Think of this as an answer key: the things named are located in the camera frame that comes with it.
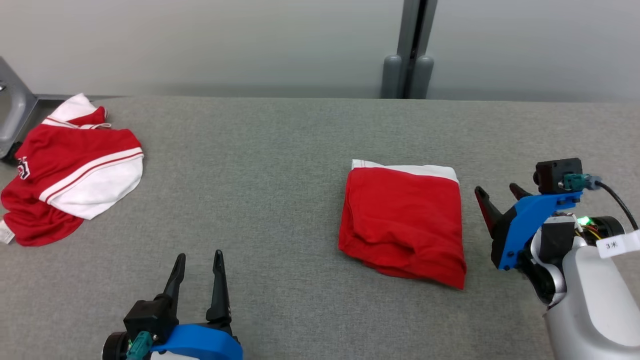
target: gray table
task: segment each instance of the gray table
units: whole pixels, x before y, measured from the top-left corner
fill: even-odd
[[[134,97],[100,101],[145,150],[140,185],[74,234],[0,246],[0,358],[96,359],[138,299],[187,254],[178,317],[209,306],[225,252],[247,359],[546,359],[531,285],[490,261],[473,189],[506,210],[535,163],[580,156],[640,216],[640,106],[521,102]],[[386,277],[337,248],[351,159],[456,169],[467,286]],[[15,172],[0,171],[6,184]],[[623,213],[605,192],[580,214]],[[616,262],[640,299],[640,254]]]

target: white label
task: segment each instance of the white label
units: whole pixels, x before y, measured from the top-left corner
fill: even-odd
[[[624,254],[626,252],[640,250],[640,239],[638,238],[638,230],[628,234],[611,236],[610,238],[596,241],[598,253],[602,259],[612,256]]]
[[[0,220],[0,242],[8,244],[14,236],[13,231],[4,223],[4,220]]]

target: metal stand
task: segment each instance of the metal stand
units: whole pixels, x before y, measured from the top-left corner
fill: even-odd
[[[27,123],[38,98],[1,56],[0,91],[7,91],[11,97],[11,110],[4,124],[0,126],[0,158],[3,158],[9,153],[20,130]]]
[[[385,58],[383,99],[425,99],[434,59],[426,56],[437,0],[404,0],[397,53]]]

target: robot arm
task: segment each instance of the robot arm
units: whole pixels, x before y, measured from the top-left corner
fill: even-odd
[[[213,261],[215,275],[211,307],[205,323],[179,325],[176,317],[186,256],[178,255],[169,281],[151,301],[139,300],[124,318],[127,331],[111,334],[102,349],[103,360],[149,360],[152,353],[171,352],[201,360],[243,358],[238,338],[231,331],[231,309],[222,251]]]
[[[599,178],[582,175],[574,158],[538,163],[534,181],[541,195],[509,186],[518,202],[505,214],[476,188],[494,265],[523,272],[548,306],[544,318],[557,359],[640,359],[640,310],[613,261],[594,246],[623,234],[621,224],[598,217],[583,228],[562,212],[580,201],[583,188],[596,190]]]

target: cable connector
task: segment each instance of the cable connector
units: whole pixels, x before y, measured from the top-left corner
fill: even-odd
[[[596,182],[600,181],[602,181],[600,176],[592,176],[589,174],[566,174],[558,186],[564,190],[573,192],[581,192],[584,189],[599,190],[600,187],[596,185]]]
[[[144,360],[153,343],[153,337],[148,331],[139,332],[131,348],[127,351],[127,360]]]

